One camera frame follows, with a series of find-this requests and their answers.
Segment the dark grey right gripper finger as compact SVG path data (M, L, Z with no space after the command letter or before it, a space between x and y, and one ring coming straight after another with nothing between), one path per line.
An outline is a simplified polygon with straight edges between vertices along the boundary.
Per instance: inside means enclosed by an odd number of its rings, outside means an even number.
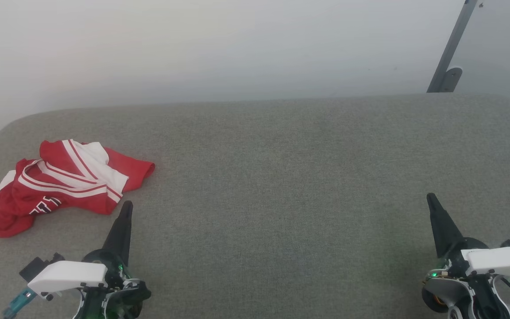
M443 258L457 244L464 241L464 236L437 196L428 193L426 198L437 258Z

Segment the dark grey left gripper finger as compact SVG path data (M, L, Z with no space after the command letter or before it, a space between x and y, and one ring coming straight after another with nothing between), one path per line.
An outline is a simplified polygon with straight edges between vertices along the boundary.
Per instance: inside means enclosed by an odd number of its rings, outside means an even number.
M129 265L132 216L133 202L125 201L102 246L108 252L119 256L125 266Z

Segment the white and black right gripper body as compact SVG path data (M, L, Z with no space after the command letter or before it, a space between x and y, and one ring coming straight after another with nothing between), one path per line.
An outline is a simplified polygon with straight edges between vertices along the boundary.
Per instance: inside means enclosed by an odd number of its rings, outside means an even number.
M466 237L442 259L436 277L466 278L472 275L510 277L510 240L500 248L488 248L475 238Z

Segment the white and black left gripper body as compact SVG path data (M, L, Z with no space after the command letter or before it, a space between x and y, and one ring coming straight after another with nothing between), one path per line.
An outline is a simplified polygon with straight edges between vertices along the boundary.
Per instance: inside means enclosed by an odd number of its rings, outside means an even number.
M77 289L84 298L150 298L145 281L130 275L120 257L105 249L90 252L81 262L56 254L50 262L28 267L34 277L28 288L41 297Z

